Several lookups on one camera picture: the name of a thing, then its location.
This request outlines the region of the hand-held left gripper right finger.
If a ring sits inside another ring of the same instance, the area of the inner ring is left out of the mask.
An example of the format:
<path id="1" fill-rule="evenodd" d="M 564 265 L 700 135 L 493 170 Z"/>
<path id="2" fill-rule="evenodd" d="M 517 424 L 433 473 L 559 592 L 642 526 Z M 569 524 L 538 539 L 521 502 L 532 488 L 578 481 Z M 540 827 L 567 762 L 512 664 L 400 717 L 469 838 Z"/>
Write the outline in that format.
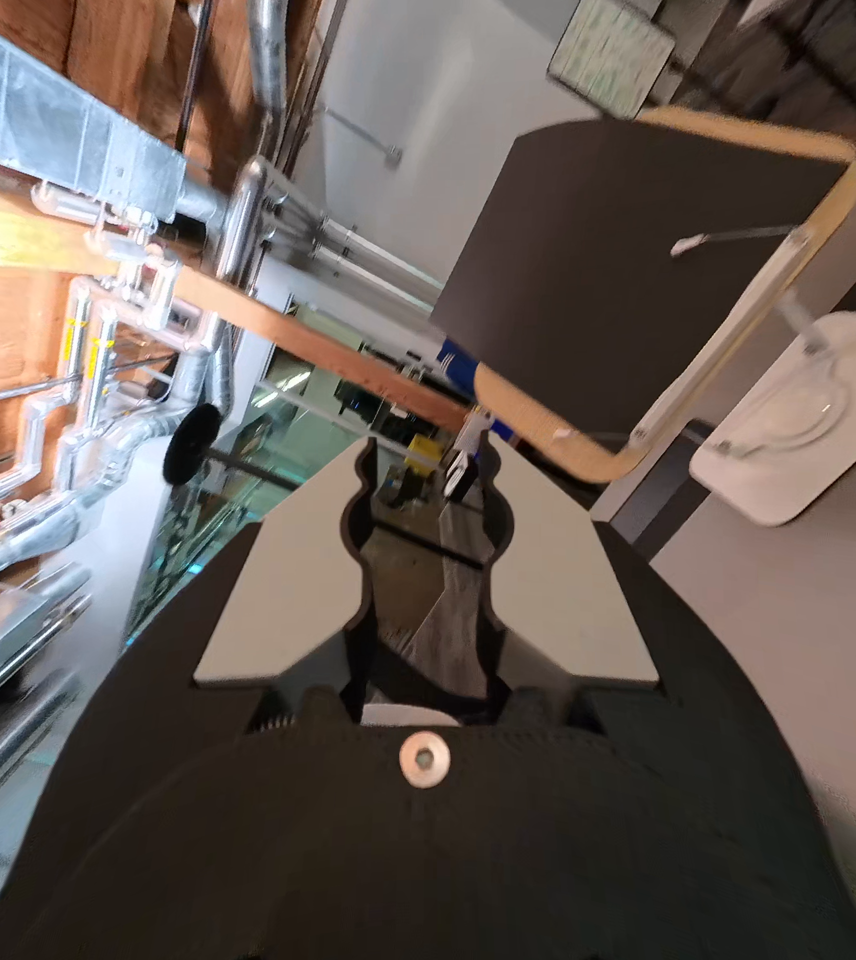
<path id="1" fill-rule="evenodd" d="M 484 436 L 485 506 L 502 508 L 492 534 L 484 613 L 512 689 L 589 685 L 654 689 L 649 648 L 590 512 L 497 435 Z"/>

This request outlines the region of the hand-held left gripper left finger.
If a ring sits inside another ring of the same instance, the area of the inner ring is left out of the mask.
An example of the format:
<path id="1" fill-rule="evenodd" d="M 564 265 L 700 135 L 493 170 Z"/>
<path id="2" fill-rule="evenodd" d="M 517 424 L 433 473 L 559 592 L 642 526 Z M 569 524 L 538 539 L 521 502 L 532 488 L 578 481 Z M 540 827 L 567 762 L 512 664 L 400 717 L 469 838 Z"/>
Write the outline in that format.
<path id="1" fill-rule="evenodd" d="M 377 447 L 357 440 L 263 518 L 194 669 L 201 688 L 345 689 L 374 612 Z"/>

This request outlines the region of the blue plastic bin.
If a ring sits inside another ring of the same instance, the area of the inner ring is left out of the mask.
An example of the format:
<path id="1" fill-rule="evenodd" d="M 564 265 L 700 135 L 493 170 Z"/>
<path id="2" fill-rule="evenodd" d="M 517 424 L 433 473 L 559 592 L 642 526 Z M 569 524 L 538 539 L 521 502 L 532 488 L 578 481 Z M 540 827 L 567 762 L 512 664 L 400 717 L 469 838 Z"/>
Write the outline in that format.
<path id="1" fill-rule="evenodd" d="M 475 396 L 475 375 L 478 361 L 464 351 L 456 342 L 445 338 L 436 355 L 440 372 L 448 381 L 465 395 Z"/>

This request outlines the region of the black sheet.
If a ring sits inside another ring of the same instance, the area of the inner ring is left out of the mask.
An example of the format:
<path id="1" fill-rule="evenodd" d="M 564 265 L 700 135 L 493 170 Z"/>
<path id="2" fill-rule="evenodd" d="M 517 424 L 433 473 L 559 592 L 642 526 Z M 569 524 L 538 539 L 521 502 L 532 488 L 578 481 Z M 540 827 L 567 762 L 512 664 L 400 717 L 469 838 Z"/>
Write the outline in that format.
<path id="1" fill-rule="evenodd" d="M 528 443 L 481 375 L 624 449 L 855 162 L 837 135 L 678 107 L 522 133 L 432 324 L 477 362 L 477 402 Z"/>

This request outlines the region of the silver ventilation ducts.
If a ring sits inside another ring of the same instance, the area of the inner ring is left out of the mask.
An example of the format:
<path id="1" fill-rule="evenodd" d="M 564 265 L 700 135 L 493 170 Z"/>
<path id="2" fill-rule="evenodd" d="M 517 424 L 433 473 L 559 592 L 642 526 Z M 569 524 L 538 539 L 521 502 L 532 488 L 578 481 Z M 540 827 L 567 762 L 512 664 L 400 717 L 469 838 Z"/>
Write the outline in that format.
<path id="1" fill-rule="evenodd" d="M 254 283 L 289 67 L 319 2 L 0 2 L 0 690 L 100 589 L 90 543 L 144 450 L 247 401 L 206 283 Z"/>

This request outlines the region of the handwritten whiteboard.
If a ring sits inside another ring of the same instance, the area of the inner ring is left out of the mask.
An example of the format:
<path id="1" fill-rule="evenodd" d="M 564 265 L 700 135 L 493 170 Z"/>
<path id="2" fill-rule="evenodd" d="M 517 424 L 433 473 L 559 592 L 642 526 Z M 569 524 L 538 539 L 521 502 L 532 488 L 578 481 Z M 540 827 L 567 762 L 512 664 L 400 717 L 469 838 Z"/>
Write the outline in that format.
<path id="1" fill-rule="evenodd" d="M 672 33 L 630 2 L 580 1 L 546 73 L 600 113 L 633 121 L 676 46 Z"/>

